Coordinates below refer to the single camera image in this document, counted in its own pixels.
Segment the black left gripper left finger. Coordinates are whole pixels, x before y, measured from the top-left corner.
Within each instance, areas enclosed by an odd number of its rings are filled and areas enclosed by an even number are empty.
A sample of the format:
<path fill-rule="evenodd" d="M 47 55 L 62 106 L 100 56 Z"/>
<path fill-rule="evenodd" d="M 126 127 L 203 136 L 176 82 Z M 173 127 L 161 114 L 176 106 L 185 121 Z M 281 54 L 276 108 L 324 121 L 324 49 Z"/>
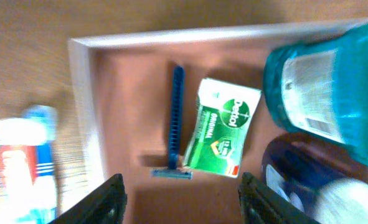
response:
<path fill-rule="evenodd" d="M 123 223 L 127 203 L 123 176 L 115 174 L 51 223 Z"/>

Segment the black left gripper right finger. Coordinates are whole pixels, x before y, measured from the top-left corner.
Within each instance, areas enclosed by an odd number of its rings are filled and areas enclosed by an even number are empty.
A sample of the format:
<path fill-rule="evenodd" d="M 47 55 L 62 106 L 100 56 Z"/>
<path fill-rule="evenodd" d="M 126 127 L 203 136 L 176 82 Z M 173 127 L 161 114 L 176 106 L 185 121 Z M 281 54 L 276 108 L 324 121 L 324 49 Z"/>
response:
<path fill-rule="evenodd" d="M 242 174 L 242 181 L 238 187 L 238 196 L 244 223 L 316 223 L 316 220 L 306 216 L 249 172 Z"/>

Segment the clear purple sanitizer bottle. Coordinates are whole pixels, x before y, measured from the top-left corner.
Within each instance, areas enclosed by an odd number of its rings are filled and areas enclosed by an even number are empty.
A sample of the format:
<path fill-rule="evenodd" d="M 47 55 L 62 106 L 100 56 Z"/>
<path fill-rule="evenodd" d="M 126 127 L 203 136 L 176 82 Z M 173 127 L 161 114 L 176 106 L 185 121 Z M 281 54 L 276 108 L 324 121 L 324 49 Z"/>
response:
<path fill-rule="evenodd" d="M 322 140 L 284 134 L 262 158 L 262 180 L 319 223 L 368 223 L 368 167 Z"/>

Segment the blue disposable razor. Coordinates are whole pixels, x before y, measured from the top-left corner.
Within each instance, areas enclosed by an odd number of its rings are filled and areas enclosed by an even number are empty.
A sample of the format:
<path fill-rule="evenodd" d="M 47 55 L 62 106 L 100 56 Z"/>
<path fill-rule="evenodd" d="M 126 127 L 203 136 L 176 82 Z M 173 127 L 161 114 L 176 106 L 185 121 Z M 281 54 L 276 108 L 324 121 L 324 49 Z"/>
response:
<path fill-rule="evenodd" d="M 179 151 L 181 148 L 182 111 L 185 71 L 181 66 L 175 66 L 172 73 L 171 108 L 167 144 L 167 167 L 151 171 L 153 177 L 168 179 L 192 179 L 191 171 L 178 168 Z"/>

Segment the Colgate toothpaste tube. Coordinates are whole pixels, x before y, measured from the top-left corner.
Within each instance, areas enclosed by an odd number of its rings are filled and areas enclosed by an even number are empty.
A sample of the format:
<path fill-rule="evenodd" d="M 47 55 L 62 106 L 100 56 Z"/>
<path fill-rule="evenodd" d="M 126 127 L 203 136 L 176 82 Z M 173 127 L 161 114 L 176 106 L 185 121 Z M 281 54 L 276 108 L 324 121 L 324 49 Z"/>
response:
<path fill-rule="evenodd" d="M 26 118 L 0 119 L 0 163 L 13 223 L 35 223 L 31 211 L 36 174 L 36 147 L 47 139 L 43 124 Z"/>

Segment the green Dettol soap pack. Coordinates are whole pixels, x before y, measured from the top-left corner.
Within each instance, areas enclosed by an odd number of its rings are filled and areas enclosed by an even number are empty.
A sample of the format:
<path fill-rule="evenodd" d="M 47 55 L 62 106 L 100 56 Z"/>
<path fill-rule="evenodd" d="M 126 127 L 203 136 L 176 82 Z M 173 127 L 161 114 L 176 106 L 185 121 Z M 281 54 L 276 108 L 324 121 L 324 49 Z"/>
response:
<path fill-rule="evenodd" d="M 212 78 L 201 81 L 194 133 L 182 166 L 236 178 L 262 91 Z"/>

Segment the blue white toothbrush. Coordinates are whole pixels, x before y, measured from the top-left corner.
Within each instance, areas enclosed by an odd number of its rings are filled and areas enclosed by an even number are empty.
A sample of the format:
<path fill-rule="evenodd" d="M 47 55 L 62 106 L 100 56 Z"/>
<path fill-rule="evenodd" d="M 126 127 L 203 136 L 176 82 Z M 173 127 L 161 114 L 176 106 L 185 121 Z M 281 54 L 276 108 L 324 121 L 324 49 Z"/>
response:
<path fill-rule="evenodd" d="M 37 121 L 46 131 L 46 139 L 36 147 L 36 174 L 34 182 L 34 208 L 31 216 L 36 223 L 50 223 L 57 216 L 57 183 L 52 155 L 52 144 L 57 129 L 57 112 L 51 106 L 33 105 L 24 117 Z"/>

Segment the teal Listerine mouthwash bottle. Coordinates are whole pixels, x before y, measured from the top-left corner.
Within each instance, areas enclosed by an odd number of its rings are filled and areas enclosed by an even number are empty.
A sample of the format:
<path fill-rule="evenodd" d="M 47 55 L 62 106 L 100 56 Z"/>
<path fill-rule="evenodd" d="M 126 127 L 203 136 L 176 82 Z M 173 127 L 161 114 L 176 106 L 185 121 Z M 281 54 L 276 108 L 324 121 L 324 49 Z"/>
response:
<path fill-rule="evenodd" d="M 263 91 L 279 127 L 338 144 L 368 166 L 368 23 L 273 50 Z"/>

